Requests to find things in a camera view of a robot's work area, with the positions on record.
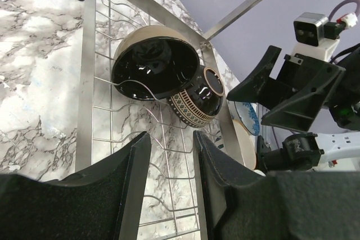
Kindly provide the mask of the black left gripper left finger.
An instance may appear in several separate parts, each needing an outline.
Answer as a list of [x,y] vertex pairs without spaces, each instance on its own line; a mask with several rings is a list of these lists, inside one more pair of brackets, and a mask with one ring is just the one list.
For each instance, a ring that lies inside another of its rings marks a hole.
[[151,155],[140,133],[63,180],[1,175],[2,239],[136,239]]

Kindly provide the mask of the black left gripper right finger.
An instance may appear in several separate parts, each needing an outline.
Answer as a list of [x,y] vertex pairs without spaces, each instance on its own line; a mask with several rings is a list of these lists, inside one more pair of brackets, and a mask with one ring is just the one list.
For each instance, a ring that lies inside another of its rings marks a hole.
[[358,172],[261,176],[193,133],[202,239],[358,239]]

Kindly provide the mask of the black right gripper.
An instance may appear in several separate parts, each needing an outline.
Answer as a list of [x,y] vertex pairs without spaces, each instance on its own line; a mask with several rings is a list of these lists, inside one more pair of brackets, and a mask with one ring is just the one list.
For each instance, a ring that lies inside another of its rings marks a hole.
[[[254,70],[227,94],[227,99],[258,103],[281,50],[269,46]],[[292,96],[268,111],[262,124],[307,132],[324,107],[340,128],[359,131],[359,55],[348,55],[337,65],[304,57],[292,87]]]

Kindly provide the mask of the dark patterned cream-inside bowl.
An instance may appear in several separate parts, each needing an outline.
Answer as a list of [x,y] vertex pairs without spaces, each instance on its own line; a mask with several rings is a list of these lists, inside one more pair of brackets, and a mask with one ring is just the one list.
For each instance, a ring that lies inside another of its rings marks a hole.
[[220,76],[212,68],[201,65],[190,85],[167,101],[186,125],[202,128],[219,114],[224,97]]

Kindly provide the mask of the black bowl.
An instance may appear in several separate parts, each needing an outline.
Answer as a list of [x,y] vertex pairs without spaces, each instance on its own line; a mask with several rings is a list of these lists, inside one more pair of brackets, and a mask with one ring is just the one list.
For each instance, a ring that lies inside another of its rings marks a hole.
[[168,98],[189,86],[200,67],[199,56],[180,32],[162,25],[128,34],[114,54],[111,81],[131,99]]

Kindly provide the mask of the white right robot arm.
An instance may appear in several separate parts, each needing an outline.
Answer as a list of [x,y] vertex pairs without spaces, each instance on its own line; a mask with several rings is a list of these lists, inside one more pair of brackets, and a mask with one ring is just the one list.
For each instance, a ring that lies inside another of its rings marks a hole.
[[[233,120],[255,119],[252,168],[263,173],[310,170],[359,156],[359,46],[333,64],[296,53],[286,55],[277,78],[271,71],[281,49],[269,46],[255,69],[227,95]],[[310,127],[322,108],[350,134],[321,134]]]

